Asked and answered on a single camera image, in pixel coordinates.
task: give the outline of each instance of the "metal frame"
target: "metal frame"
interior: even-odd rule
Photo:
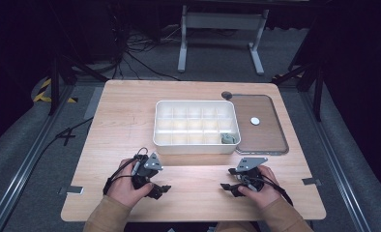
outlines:
[[[218,28],[256,31],[254,42],[249,43],[249,51],[256,73],[263,75],[264,70],[257,48],[265,28],[268,13],[268,10],[264,10],[262,14],[188,13],[188,8],[184,5],[182,8],[182,40],[179,51],[178,72],[183,73],[186,68],[188,51],[187,29]]]

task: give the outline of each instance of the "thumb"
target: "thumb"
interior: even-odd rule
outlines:
[[[254,191],[250,190],[249,188],[239,186],[238,191],[243,195],[247,196],[248,198],[252,199],[252,194],[254,193]]]
[[[145,186],[143,186],[140,189],[137,189],[136,191],[141,195],[141,196],[146,196],[154,187],[153,183],[148,183]]]

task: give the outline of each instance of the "sleeve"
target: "sleeve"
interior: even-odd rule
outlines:
[[[131,208],[105,195],[86,221],[84,231],[124,231],[130,212]]]
[[[261,215],[272,232],[312,231],[302,216],[283,198],[279,198],[264,208]]]

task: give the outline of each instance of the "person's left hand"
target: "person's left hand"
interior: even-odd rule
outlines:
[[[127,161],[128,159],[122,160],[119,166],[122,166]],[[118,178],[119,176],[131,176],[134,165],[135,161],[128,164],[115,178]],[[135,189],[133,188],[131,179],[131,177],[122,177],[114,181],[109,188],[107,196],[119,201],[123,205],[133,208],[133,206],[135,206],[142,197],[146,196],[154,186],[152,183],[148,183],[140,189]]]

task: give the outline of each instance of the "wooden table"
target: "wooden table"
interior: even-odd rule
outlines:
[[[285,133],[289,152],[266,157],[264,164],[275,172],[279,184],[292,198],[305,219],[326,216],[308,164],[278,87],[274,84],[109,80],[103,89],[95,118],[76,168],[72,186],[84,187],[81,195],[69,194],[61,217],[65,221],[86,220],[103,198],[103,185],[123,159],[153,142],[155,106],[161,100],[222,100],[221,92],[267,95],[272,98]],[[237,184],[227,169],[243,156],[159,155],[163,171],[152,178],[157,185],[172,188],[159,200],[143,198],[132,210],[129,221],[224,221],[260,220],[257,209],[246,197],[233,197],[220,183]]]

